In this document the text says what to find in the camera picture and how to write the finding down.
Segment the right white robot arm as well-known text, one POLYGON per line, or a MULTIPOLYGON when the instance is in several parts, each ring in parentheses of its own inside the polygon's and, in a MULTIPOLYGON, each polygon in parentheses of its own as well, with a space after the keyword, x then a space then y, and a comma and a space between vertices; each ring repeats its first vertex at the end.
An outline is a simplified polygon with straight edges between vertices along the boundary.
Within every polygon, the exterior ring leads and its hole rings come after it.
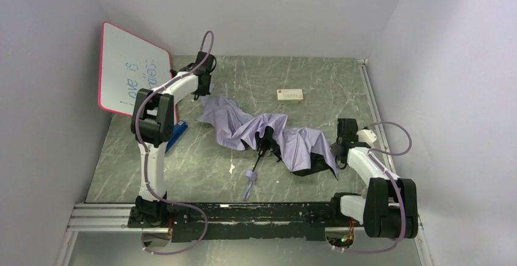
POLYGON ((337 139, 331 150, 346 168, 353 169, 367 185, 365 197, 340 195, 340 212, 365 229, 368 237, 412 239, 418 233, 416 184, 390 171, 376 156, 390 152, 374 147, 376 134, 360 129, 353 118, 337 121, 337 139))

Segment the light purple folding umbrella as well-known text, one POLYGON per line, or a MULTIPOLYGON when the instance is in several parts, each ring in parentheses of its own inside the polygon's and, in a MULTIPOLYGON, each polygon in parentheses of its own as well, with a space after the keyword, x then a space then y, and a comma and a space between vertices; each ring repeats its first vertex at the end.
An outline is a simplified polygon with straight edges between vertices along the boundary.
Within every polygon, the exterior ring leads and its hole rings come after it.
POLYGON ((296 176, 329 170, 335 179, 340 169, 323 131, 312 128, 288 128, 288 115, 263 113, 253 116, 223 95, 205 96, 204 110, 197 119, 214 127, 217 144, 243 151, 247 148, 263 157, 273 154, 296 176))

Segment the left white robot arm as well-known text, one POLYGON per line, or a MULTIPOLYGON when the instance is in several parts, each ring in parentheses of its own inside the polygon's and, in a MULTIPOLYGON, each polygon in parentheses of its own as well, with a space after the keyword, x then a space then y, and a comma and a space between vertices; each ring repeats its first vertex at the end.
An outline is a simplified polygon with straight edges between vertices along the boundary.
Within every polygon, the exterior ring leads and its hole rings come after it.
POLYGON ((180 69, 168 82, 137 93, 131 119, 141 156, 141 185, 128 219, 130 228, 156 228, 172 219, 165 187, 165 153, 177 124, 176 105, 187 95, 209 95, 216 58, 198 52, 195 62, 180 69))

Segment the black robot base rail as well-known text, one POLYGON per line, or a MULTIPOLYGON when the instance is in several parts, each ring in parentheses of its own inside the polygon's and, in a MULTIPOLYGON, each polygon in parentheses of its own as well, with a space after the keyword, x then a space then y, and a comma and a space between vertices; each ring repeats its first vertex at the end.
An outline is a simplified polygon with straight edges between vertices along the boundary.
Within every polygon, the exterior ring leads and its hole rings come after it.
POLYGON ((157 213, 133 207, 127 227, 146 234, 161 233, 173 243, 203 240, 304 238, 325 241, 326 231, 348 230, 360 223, 344 216, 339 202, 167 204, 157 213))

